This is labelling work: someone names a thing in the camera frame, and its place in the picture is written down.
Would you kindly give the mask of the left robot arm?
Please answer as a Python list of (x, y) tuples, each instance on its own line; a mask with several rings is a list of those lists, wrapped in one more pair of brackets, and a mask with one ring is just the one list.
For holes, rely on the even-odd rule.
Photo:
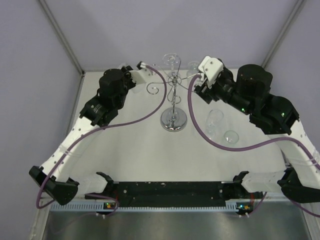
[(109, 198), (114, 191), (109, 176), (97, 172), (71, 178), (71, 172), (91, 142), (123, 108), (128, 91), (135, 87), (129, 65), (106, 70), (99, 79), (96, 95), (80, 111), (72, 130), (52, 156), (41, 166), (33, 166), (29, 175), (54, 201), (66, 205), (85, 194)]

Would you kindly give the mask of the controller board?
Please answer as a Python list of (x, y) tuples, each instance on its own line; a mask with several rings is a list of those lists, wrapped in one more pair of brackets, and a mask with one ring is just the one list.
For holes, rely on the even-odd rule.
[(250, 199), (231, 199), (225, 202), (228, 209), (234, 212), (252, 212), (254, 210), (253, 201)]
[(52, 212), (112, 212), (117, 207), (115, 202), (104, 201), (71, 201), (66, 205), (52, 203)]

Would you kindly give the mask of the left controller board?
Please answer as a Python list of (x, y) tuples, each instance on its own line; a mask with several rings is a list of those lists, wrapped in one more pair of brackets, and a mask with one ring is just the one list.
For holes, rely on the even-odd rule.
[(66, 205), (52, 203), (52, 212), (112, 212), (117, 207), (115, 202), (104, 201), (71, 201)]

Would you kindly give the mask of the etched clear wine glass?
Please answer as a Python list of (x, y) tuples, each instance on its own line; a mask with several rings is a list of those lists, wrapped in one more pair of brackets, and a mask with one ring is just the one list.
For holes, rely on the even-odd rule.
[(176, 77), (181, 66), (181, 58), (176, 53), (167, 53), (162, 58), (165, 65), (170, 67), (170, 75)]

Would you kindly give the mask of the tall clear wine glass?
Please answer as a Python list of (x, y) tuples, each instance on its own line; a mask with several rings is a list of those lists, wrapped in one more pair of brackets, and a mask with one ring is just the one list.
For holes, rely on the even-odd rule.
[(142, 90), (144, 90), (145, 88), (145, 84), (142, 83), (142, 84), (136, 84), (135, 87), (131, 88), (130, 91), (133, 93), (133, 94), (138, 94), (140, 93)]

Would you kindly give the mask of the aluminium frame rail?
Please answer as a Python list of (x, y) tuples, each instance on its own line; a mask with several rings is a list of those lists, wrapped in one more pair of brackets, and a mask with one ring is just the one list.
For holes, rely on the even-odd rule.
[[(117, 183), (117, 182), (114, 182), (112, 179), (109, 178), (107, 181), (106, 187), (110, 187), (113, 183)], [(238, 179), (234, 182), (221, 182), (221, 183), (225, 183), (225, 184), (226, 183), (233, 183), (233, 184), (240, 184), (241, 185), (240, 180), (238, 180)], [(305, 204), (305, 203), (316, 203), (316, 202), (319, 202), (319, 200), (320, 200), (320, 191), (318, 189), (311, 189), (308, 187), (303, 187), (298, 182), (298, 180), (294, 179), (294, 178), (287, 179), (285, 182), (282, 183), (280, 193), (272, 193), (270, 190), (258, 190), (258, 191), (254, 191), (254, 192), (262, 192), (263, 196), (260, 199), (270, 199), (272, 201), (289, 200), (289, 201), (294, 201), (298, 204)], [(83, 194), (80, 196), (76, 196), (73, 199), (80, 198), (80, 197), (85, 197), (86, 199), (112, 198), (112, 197), (108, 197), (108, 196), (102, 196), (102, 195), (100, 195), (100, 193), (87, 193), (87, 194)]]

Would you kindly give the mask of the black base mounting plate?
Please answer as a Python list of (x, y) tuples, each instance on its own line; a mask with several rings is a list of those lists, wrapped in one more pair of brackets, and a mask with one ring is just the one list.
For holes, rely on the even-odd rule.
[(220, 181), (115, 182), (100, 193), (119, 201), (123, 208), (224, 207), (226, 201), (260, 199), (240, 184)]

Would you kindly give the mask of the chrome wine glass rack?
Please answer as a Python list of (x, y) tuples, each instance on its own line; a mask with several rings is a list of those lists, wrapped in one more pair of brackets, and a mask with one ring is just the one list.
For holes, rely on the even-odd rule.
[(180, 68), (177, 76), (171, 76), (170, 67), (169, 72), (163, 72), (166, 76), (165, 83), (169, 86), (169, 91), (166, 95), (166, 99), (171, 104), (171, 107), (165, 109), (162, 112), (160, 116), (160, 124), (166, 131), (172, 133), (183, 130), (188, 122), (187, 114), (185, 113), (185, 111), (177, 106), (182, 101), (181, 97), (177, 95), (177, 88), (182, 87), (183, 89), (187, 89), (187, 87), (183, 85), (183, 82), (191, 80), (192, 77), (187, 78), (187, 75), (186, 77), (181, 77)]

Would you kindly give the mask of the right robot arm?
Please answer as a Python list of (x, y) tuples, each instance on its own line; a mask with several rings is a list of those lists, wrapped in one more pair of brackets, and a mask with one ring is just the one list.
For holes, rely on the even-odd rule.
[[(203, 79), (196, 84), (196, 79)], [(249, 117), (268, 140), (238, 148), (246, 152), (275, 143), (289, 162), (277, 172), (243, 171), (233, 179), (233, 192), (245, 198), (254, 192), (281, 192), (298, 204), (320, 200), (320, 160), (318, 151), (304, 132), (299, 114), (285, 97), (271, 94), (273, 76), (256, 64), (246, 64), (237, 75), (216, 58), (199, 65), (188, 94), (197, 94), (206, 103), (222, 101)]]

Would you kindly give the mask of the clear ribbed glass tumbler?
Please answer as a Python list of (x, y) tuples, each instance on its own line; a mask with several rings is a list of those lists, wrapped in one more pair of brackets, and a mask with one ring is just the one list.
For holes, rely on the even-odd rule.
[(191, 61), (188, 63), (187, 65), (187, 73), (186, 73), (186, 77), (187, 78), (191, 78), (194, 75), (196, 75), (199, 71), (198, 67), (199, 67), (200, 63), (198, 61)]

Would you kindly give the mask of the right controller board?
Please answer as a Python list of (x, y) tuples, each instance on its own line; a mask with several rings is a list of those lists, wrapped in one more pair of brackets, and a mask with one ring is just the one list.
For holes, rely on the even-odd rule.
[(228, 209), (234, 212), (252, 212), (254, 210), (253, 201), (250, 199), (231, 199), (225, 202)]

